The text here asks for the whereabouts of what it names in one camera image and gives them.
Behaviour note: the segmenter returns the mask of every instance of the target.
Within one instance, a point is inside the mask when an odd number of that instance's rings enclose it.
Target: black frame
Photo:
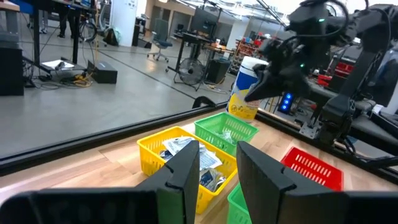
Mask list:
[[[200,108],[195,108],[189,111],[150,119],[132,125],[114,128],[107,131],[82,136],[80,138],[75,138],[68,141],[31,149],[20,154],[3,157],[0,158],[0,176],[17,172],[22,169],[27,169],[32,166],[37,166],[45,162],[53,161],[61,157],[69,156],[98,146],[109,144],[111,142],[135,136],[137,134],[144,133],[153,129],[161,128],[166,125],[183,121],[185,119],[194,118],[202,114],[220,110],[222,108],[225,108],[226,105],[227,102],[218,103],[214,107],[202,106]],[[364,162],[363,160],[355,158],[351,154],[347,153],[346,149],[340,148],[338,146],[329,146],[326,144],[322,144],[319,141],[306,138],[299,133],[298,127],[286,123],[281,119],[275,118],[271,114],[265,113],[263,111],[258,111],[256,119],[273,128],[278,129],[279,131],[289,134],[292,137],[297,138],[298,140],[312,145],[319,150],[325,151],[332,156],[340,158],[376,176],[379,176],[380,178],[386,179],[389,182],[398,185],[398,170],[387,167],[389,163],[396,162],[395,159],[392,161]],[[351,128],[350,135],[358,139],[366,139],[369,137],[368,134],[363,133],[355,127]]]

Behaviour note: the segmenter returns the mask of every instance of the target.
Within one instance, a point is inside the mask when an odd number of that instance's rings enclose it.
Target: monitor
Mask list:
[[[197,8],[192,17],[191,30],[199,34],[206,34],[208,38],[213,38],[217,28],[218,17],[204,9]]]

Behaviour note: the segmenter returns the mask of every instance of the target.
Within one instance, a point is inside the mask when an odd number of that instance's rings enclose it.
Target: concrete floor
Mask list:
[[[26,57],[32,57],[31,30],[26,27],[23,14],[19,16],[21,48]],[[58,24],[50,21],[50,26]],[[48,41],[40,55],[41,62],[72,57],[72,41],[59,39],[56,30],[49,29],[40,35],[40,49]],[[175,65],[180,44],[162,52],[169,56],[169,65]],[[185,47],[183,58],[190,48]],[[118,71],[116,85],[93,82],[88,88],[44,90],[26,88],[24,96],[0,97],[0,158],[28,151],[29,149],[54,144],[117,128],[160,116],[189,110],[198,96],[207,96],[216,103],[229,97],[229,88],[234,76],[228,75],[218,88],[227,93],[215,93],[202,86],[197,92],[190,86],[175,84],[174,73],[166,73],[164,60],[147,59],[149,49],[137,47],[104,47],[100,44],[98,60],[107,61]],[[86,65],[93,56],[88,44],[79,45],[78,63]],[[73,74],[53,74],[53,80]]]

